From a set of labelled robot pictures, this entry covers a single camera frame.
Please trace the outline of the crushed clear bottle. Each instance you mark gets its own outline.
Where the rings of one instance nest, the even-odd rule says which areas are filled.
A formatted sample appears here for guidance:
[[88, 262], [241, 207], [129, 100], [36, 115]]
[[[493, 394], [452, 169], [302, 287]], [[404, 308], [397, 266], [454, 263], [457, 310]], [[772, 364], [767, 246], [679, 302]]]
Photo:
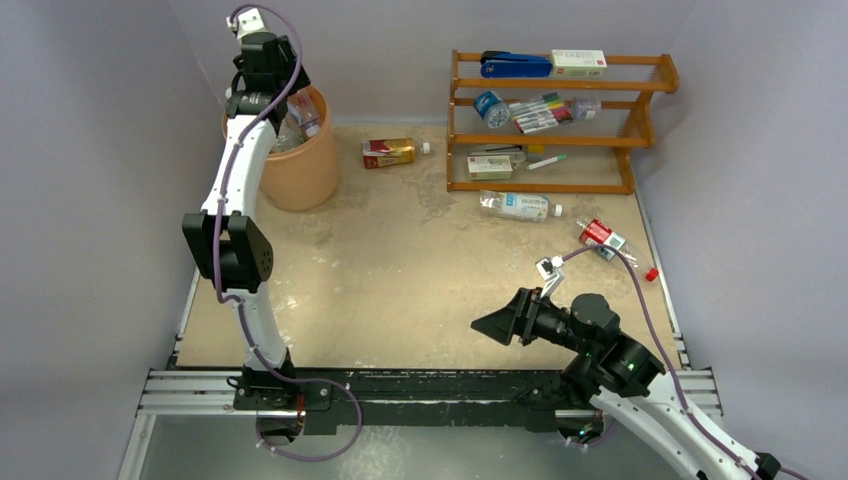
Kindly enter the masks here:
[[305, 139], [298, 118], [291, 112], [288, 112], [279, 125], [277, 137], [271, 152], [274, 154], [287, 152], [297, 148], [304, 142]]

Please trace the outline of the red white label bottle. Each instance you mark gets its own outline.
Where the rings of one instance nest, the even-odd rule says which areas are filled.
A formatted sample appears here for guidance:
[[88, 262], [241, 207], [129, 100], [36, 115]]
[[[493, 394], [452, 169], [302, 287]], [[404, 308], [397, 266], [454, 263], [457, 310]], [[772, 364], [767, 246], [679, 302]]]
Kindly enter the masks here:
[[616, 258], [618, 251], [626, 259], [635, 273], [647, 282], [658, 279], [660, 271], [650, 255], [642, 252], [627, 237], [606, 226], [597, 218], [578, 217], [575, 221], [579, 228], [579, 241], [583, 245], [604, 245], [596, 253], [607, 261]]

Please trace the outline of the clear bottle blue label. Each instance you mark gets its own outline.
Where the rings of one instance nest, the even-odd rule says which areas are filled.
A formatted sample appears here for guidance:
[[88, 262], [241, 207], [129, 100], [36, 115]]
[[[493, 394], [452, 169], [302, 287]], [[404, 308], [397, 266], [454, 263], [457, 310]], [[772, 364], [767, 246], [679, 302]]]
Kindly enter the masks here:
[[299, 127], [307, 139], [315, 137], [321, 129], [321, 116], [307, 89], [301, 89], [289, 97]]

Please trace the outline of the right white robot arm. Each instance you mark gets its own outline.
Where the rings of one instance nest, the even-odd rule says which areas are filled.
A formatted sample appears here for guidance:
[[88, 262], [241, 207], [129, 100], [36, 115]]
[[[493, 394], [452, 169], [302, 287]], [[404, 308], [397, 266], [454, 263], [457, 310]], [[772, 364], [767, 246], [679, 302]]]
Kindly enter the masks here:
[[564, 308], [540, 289], [521, 288], [471, 327], [503, 345], [542, 339], [575, 352], [563, 372], [564, 399], [611, 416], [684, 479], [773, 479], [780, 472], [776, 457], [743, 446], [690, 400], [676, 374], [622, 332], [600, 294], [581, 294]]

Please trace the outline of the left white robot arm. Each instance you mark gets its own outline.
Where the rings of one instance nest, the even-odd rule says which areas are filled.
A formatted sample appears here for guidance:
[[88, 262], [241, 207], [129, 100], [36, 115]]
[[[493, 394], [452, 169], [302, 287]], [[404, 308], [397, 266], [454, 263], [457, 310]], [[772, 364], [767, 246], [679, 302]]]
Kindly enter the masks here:
[[264, 165], [285, 124], [285, 101], [300, 63], [285, 36], [254, 32], [239, 42], [218, 173], [199, 212], [184, 216], [182, 232], [199, 273], [239, 324], [246, 358], [238, 388], [259, 388], [272, 408], [284, 409], [297, 399], [301, 382], [270, 305], [273, 248], [254, 215]]

